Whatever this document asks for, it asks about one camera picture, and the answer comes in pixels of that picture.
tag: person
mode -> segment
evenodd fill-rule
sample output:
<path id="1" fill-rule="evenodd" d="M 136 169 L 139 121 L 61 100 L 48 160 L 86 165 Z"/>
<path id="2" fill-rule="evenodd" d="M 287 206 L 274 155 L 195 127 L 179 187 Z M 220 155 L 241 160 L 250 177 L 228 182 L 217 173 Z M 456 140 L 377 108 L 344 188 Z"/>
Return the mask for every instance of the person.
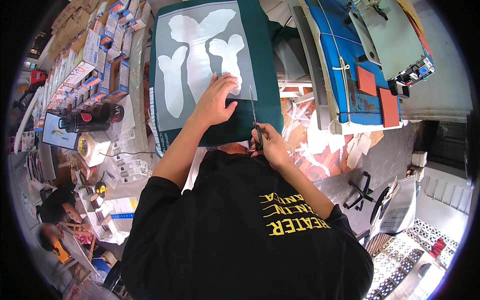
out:
<path id="1" fill-rule="evenodd" d="M 72 182 L 63 184 L 42 205 L 36 206 L 36 215 L 40 216 L 42 221 L 37 231 L 37 240 L 47 251 L 55 250 L 53 245 L 60 237 L 58 223 L 64 216 L 69 215 L 75 222 L 82 224 L 87 231 L 92 230 L 92 227 L 75 209 L 75 196 L 72 192 L 74 187 Z"/>
<path id="2" fill-rule="evenodd" d="M 238 87 L 212 81 L 143 189 L 122 255 L 133 299 L 363 299 L 372 259 L 347 217 L 290 160 L 280 134 L 263 151 L 208 152 L 180 193 L 203 133 L 227 121 Z M 258 141 L 256 130 L 252 140 Z"/>

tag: black t-shirt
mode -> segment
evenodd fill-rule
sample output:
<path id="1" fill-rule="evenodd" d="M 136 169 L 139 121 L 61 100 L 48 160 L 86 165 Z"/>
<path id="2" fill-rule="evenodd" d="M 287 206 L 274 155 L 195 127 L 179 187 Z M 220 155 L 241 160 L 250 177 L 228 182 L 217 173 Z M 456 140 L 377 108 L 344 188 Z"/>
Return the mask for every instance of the black t-shirt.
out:
<path id="1" fill-rule="evenodd" d="M 42 223 L 57 224 L 67 215 L 62 204 L 70 203 L 75 207 L 75 196 L 72 193 L 71 185 L 64 185 L 56 189 L 40 207 L 40 218 Z"/>
<path id="2" fill-rule="evenodd" d="M 324 221 L 264 156 L 221 151 L 183 195 L 149 179 L 122 257 L 134 299 L 363 299 L 373 278 L 338 205 Z"/>

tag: black scissors handle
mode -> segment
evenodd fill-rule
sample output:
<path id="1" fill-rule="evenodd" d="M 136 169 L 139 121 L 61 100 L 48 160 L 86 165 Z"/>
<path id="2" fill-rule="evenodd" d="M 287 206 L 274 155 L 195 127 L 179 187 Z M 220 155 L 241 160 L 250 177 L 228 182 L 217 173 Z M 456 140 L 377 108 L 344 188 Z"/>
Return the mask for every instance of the black scissors handle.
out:
<path id="1" fill-rule="evenodd" d="M 258 135 L 258 142 L 255 140 L 255 150 L 262 151 L 264 149 L 264 141 L 262 139 L 262 130 L 258 125 L 255 125 L 255 129 L 257 130 L 257 135 Z"/>

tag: scissors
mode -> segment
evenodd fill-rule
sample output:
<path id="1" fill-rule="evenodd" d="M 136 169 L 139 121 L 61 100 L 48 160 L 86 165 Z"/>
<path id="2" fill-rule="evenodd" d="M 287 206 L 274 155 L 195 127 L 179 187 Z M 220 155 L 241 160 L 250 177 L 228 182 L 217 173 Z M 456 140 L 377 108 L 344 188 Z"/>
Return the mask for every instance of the scissors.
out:
<path id="1" fill-rule="evenodd" d="M 258 142 L 255 141 L 255 150 L 262 151 L 264 149 L 264 142 L 262 139 L 262 130 L 260 129 L 260 126 L 258 126 L 257 118 L 255 116 L 255 106 L 253 105 L 252 86 L 249 85 L 249 87 L 250 87 L 250 99 L 252 101 L 253 123 L 255 125 L 255 129 L 257 130 L 257 134 L 258 134 Z"/>

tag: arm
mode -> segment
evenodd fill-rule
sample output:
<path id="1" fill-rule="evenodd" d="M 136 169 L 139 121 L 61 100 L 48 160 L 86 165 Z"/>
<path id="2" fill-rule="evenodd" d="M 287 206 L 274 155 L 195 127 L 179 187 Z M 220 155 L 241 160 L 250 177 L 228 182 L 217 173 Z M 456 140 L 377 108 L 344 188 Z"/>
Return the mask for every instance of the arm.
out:
<path id="1" fill-rule="evenodd" d="M 332 212 L 334 204 L 319 191 L 313 183 L 300 171 L 288 157 L 282 137 L 270 124 L 258 123 L 262 129 L 264 142 L 263 154 L 270 163 L 270 166 L 278 171 L 280 175 L 290 183 L 303 197 L 305 202 L 322 218 L 327 219 Z M 257 130 L 252 130 L 252 150 L 255 149 L 254 141 L 258 141 Z M 252 157 L 259 155 L 255 151 Z"/>
<path id="2" fill-rule="evenodd" d="M 238 87 L 236 77 L 227 73 L 217 80 L 214 74 L 212 81 L 188 118 L 185 126 L 165 152 L 155 167 L 152 176 L 163 177 L 183 188 L 188 172 L 195 156 L 200 139 L 211 126 L 230 119 L 237 102 L 225 108 L 225 99 L 232 88 Z"/>
<path id="3" fill-rule="evenodd" d="M 61 205 L 65 212 L 69 213 L 72 219 L 75 220 L 75 222 L 81 223 L 82 222 L 82 217 L 80 214 L 77 212 L 75 207 L 73 207 L 70 203 L 65 202 Z M 88 231 L 92 231 L 92 227 L 88 223 L 82 224 L 82 227 L 85 228 Z"/>

